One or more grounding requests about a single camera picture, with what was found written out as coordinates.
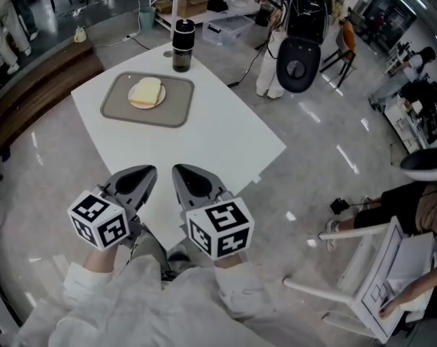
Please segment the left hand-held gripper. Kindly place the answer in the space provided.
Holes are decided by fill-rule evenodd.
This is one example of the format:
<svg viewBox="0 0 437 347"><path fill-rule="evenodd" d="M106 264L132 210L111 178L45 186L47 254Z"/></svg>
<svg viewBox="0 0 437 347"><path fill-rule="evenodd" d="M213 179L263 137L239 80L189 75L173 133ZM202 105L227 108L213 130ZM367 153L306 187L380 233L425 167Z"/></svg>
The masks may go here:
<svg viewBox="0 0 437 347"><path fill-rule="evenodd" d="M77 235L99 251L133 247L142 229L137 212L148 201L157 172L152 165L133 166L112 179L114 183L85 190L67 210Z"/></svg>

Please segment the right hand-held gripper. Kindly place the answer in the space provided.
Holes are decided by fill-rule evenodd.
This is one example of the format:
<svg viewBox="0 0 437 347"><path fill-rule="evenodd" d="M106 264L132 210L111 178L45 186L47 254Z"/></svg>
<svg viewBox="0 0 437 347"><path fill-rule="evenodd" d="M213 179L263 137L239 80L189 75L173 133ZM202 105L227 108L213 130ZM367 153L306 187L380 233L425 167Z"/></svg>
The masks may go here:
<svg viewBox="0 0 437 347"><path fill-rule="evenodd" d="M255 221L242 198L197 166L176 164L171 174L187 237L200 251L221 260L249 248Z"/></svg>

